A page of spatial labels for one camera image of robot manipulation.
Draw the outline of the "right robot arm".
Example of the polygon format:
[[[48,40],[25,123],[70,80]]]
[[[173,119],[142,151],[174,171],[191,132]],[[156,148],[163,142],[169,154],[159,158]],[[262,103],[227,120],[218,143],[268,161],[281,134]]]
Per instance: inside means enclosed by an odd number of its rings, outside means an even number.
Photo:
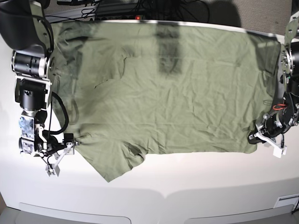
[[[19,119],[22,154],[41,158],[49,176],[60,174],[59,163],[74,154],[78,144],[66,133],[69,116],[62,99],[52,90],[54,34],[40,0],[3,0],[0,34],[12,49],[15,101],[22,108]]]

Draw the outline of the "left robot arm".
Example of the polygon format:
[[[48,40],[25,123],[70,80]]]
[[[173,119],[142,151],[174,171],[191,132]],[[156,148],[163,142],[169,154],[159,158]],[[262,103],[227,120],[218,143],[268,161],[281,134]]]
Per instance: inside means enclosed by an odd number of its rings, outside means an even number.
[[[250,144],[269,143],[274,147],[273,155],[281,158],[286,155],[284,134],[299,124],[299,13],[290,17],[286,26],[285,40],[281,45],[282,75],[278,84],[284,87],[280,93],[281,103],[273,105],[255,124],[254,131],[248,135]]]

